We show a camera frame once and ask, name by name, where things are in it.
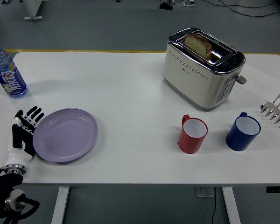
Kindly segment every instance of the blue mug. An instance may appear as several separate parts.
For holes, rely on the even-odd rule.
[[[248,116],[246,112],[242,112],[227,134],[226,143],[235,151],[244,151],[260,133],[260,130],[259,122]]]

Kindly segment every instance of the plastic water bottle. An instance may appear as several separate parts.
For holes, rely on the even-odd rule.
[[[6,93],[12,98],[20,98],[26,95],[28,87],[14,61],[5,50],[0,48],[0,83]]]

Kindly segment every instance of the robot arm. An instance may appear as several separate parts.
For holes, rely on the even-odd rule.
[[[31,108],[26,114],[19,110],[12,125],[12,145],[7,150],[8,159],[5,166],[0,168],[0,218],[5,218],[5,224],[32,215],[39,207],[39,202],[26,198],[21,189],[13,189],[23,182],[23,175],[27,171],[27,163],[34,157],[33,133],[37,122],[44,116],[41,108]],[[21,214],[26,204],[33,207],[28,212]]]

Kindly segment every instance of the white paper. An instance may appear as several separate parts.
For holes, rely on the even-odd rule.
[[[273,102],[280,94],[280,81],[245,64],[240,75],[247,79],[240,87],[254,93],[255,95]]]

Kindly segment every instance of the mug handle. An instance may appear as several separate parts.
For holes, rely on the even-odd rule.
[[[182,117],[182,125],[183,125],[183,123],[185,123],[187,120],[189,120],[190,119],[190,116],[189,115],[184,115],[183,117]]]
[[[239,117],[246,117],[247,113],[246,112],[241,112],[241,114],[239,115]]]

